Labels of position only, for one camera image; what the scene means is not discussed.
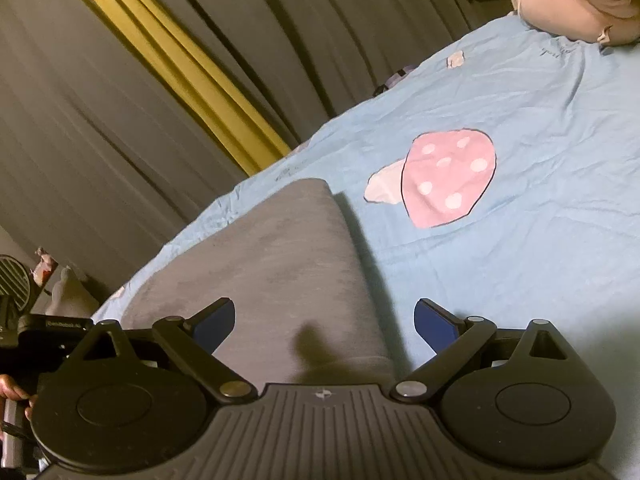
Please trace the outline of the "left hand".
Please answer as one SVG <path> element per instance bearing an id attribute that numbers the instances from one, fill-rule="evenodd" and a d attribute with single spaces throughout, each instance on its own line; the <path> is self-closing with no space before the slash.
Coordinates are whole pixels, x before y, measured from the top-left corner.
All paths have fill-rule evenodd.
<path id="1" fill-rule="evenodd" d="M 38 396 L 34 394 L 30 396 L 26 390 L 17 385 L 15 380 L 7 374 L 0 375 L 0 403 L 1 413 L 4 413 L 4 404 L 7 400 L 14 402 L 27 401 L 25 408 L 25 416 L 28 420 L 32 420 L 32 410 L 37 402 Z"/>

